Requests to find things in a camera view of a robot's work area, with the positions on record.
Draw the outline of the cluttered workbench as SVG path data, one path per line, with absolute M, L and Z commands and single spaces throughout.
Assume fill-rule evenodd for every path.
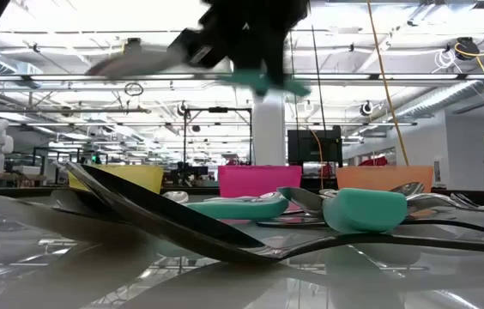
M 12 167 L 0 173 L 0 188 L 35 188 L 48 184 L 48 177 L 37 167 Z

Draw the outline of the black metal gantry frame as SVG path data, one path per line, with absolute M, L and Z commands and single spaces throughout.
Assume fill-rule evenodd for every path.
M 208 112 L 208 113 L 228 113 L 228 112 L 235 112 L 238 114 L 244 122 L 249 127 L 249 164 L 253 164 L 253 118 L 252 118 L 252 109 L 251 108 L 242 108 L 242 107 L 224 107 L 224 106 L 212 106 L 207 108 L 189 108 L 186 107 L 183 110 L 183 167 L 186 167 L 187 164 L 187 129 L 188 125 L 192 120 L 197 118 L 201 112 Z M 243 118 L 240 112 L 247 112 L 249 118 Z

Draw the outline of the red machine cover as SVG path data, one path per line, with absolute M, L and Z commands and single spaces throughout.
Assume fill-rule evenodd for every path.
M 383 167 L 388 165 L 389 162 L 384 156 L 363 160 L 359 164 L 360 167 Z

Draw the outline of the black bench machine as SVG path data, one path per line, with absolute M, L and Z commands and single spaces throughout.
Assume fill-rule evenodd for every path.
M 176 182 L 181 178 L 198 180 L 208 172 L 206 166 L 192 166 L 189 163 L 178 161 L 169 171 L 165 172 L 164 176 L 166 179 Z

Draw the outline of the yellow plastic bin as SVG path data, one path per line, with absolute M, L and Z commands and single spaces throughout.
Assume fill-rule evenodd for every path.
M 120 184 L 131 183 L 153 193 L 160 193 L 164 170 L 149 165 L 80 165 L 68 162 L 65 168 L 69 176 L 69 186 L 83 191 L 110 192 L 113 180 Z

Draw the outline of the pink plastic bin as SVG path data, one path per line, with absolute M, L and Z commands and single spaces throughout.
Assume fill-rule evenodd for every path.
M 220 166 L 218 182 L 221 197 L 257 197 L 279 187 L 300 187 L 299 166 Z

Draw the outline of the orange plastic bin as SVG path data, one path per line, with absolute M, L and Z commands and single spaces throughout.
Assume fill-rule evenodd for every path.
M 376 191 L 390 191 L 400 185 L 421 183 L 430 192 L 433 185 L 433 167 L 384 166 L 341 167 L 336 169 L 338 187 Z

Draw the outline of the white round pillar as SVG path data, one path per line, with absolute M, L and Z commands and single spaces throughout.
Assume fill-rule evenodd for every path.
M 252 137 L 257 165 L 285 165 L 285 103 L 282 93 L 270 91 L 264 97 L 254 97 Z

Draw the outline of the white wall box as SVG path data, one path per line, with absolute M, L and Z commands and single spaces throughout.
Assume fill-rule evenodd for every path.
M 433 160 L 433 186 L 443 189 L 446 188 L 442 157 Z

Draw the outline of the black monitor screen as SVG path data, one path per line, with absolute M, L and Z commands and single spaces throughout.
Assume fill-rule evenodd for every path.
M 342 165 L 340 126 L 331 130 L 288 130 L 287 161 L 290 164 L 330 162 Z

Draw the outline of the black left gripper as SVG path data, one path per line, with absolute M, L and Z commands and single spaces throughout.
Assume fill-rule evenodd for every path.
M 287 33 L 307 17 L 309 0 L 201 0 L 209 8 L 199 29 L 186 28 L 171 43 L 183 47 L 185 62 L 210 69 L 223 58 L 234 74 L 259 72 L 264 62 L 275 86 L 283 86 Z

